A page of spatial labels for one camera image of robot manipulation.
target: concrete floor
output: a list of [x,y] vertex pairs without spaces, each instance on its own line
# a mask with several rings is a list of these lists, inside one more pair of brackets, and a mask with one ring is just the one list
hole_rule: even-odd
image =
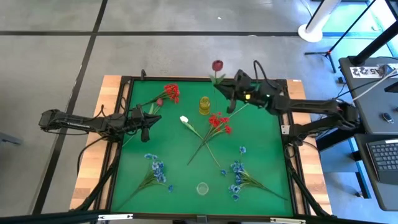
[[[319,4],[308,3],[312,12]],[[100,0],[1,1],[0,30],[92,30],[100,5]],[[365,7],[342,3],[325,31],[344,32]],[[295,32],[309,18],[300,0],[113,0],[100,30]],[[354,31],[375,32],[373,28],[373,19],[366,14]],[[39,130],[40,114],[52,108],[64,110],[88,39],[0,35],[0,131],[24,140],[21,146],[0,145],[0,216],[29,212],[54,139]],[[269,78],[301,79],[307,98],[329,99],[341,88],[336,84],[340,72],[333,74],[324,57],[303,53],[327,50],[336,40],[309,44],[299,37],[97,37],[74,113],[93,114],[103,75],[139,75],[143,68],[148,75],[207,76],[215,59],[224,61],[228,77],[239,68],[252,75],[252,61],[258,60]],[[356,55],[371,41],[345,39],[333,59],[337,63],[340,57]],[[391,54],[383,47],[375,55]],[[44,212],[68,210],[76,159],[85,142],[85,137],[67,136]],[[355,176],[325,174],[325,178],[335,215],[379,222],[398,218],[396,212],[381,211],[374,197],[355,198],[335,184],[355,188]]]

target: green table surface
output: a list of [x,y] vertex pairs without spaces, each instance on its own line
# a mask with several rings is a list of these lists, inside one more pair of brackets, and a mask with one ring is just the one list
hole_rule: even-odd
[[[145,103],[158,95],[168,83],[177,83],[180,103],[166,100],[157,114],[162,119],[150,129],[150,141],[141,142],[139,133],[121,151],[118,175],[114,189],[112,212],[205,214],[205,215],[277,215],[292,216],[292,204],[287,171],[282,149],[278,117],[255,106],[247,106],[229,122],[232,134],[220,134],[209,141],[213,154],[223,169],[225,177],[212,159],[208,149],[202,147],[190,165],[189,158],[196,151],[201,139],[180,121],[184,115],[189,123],[204,136],[209,129],[210,115],[199,113],[201,97],[211,100],[211,112],[225,113],[229,101],[214,91],[210,82],[134,81],[130,107]],[[238,102],[237,109],[243,104]],[[144,109],[148,112],[150,105]],[[265,190],[248,187],[240,191],[240,199],[234,201],[228,187],[234,184],[230,165],[239,159],[239,147],[245,146],[245,169],[269,189],[287,198],[283,200]],[[166,187],[153,185],[141,190],[122,204],[142,182],[148,168],[146,153],[156,154],[165,163]],[[209,186],[205,196],[197,193],[200,182]]]

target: red flower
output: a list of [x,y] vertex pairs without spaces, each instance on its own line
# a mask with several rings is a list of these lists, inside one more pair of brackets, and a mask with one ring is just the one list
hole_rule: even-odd
[[157,106],[163,106],[163,99],[159,98],[156,100]]
[[215,60],[213,62],[213,64],[211,64],[211,67],[212,67],[213,71],[219,72],[219,71],[221,71],[221,69],[223,69],[223,65],[224,65],[224,63],[222,60]]
[[171,100],[175,100],[180,96],[180,90],[178,89],[177,84],[167,84],[166,86],[164,86],[164,89]]
[[232,128],[229,127],[228,125],[225,125],[225,132],[226,132],[227,134],[231,134]]
[[221,124],[221,121],[217,118],[217,115],[213,114],[213,115],[211,115],[211,117],[209,118],[209,123],[210,123],[213,127],[217,128],[217,127]]
[[229,118],[220,118],[220,121],[222,123],[227,123],[229,121]]

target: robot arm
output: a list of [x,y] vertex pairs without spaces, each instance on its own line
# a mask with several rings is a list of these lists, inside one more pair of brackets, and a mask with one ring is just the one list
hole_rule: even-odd
[[281,88],[272,80],[262,80],[258,86],[242,70],[238,70],[234,80],[224,80],[215,85],[228,100],[227,113],[232,113],[236,100],[250,103],[259,108],[265,108],[270,114],[280,115],[288,111],[301,113],[325,114],[326,118],[308,124],[293,124],[282,126],[282,134],[288,137],[288,142],[301,146],[302,141],[312,133],[330,128],[344,130],[354,129],[358,125],[358,111],[351,104],[336,100],[291,100],[280,95]]
[[140,105],[131,110],[129,118],[117,113],[106,117],[86,118],[54,109],[42,113],[39,126],[46,132],[60,128],[94,132],[111,142],[121,141],[124,134],[134,135],[141,129],[141,141],[146,142],[149,140],[149,128],[160,118],[161,115],[143,112]]

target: keyboard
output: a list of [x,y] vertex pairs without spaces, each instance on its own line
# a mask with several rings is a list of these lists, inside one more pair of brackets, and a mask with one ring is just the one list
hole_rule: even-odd
[[378,180],[398,185],[398,139],[370,142],[367,146]]

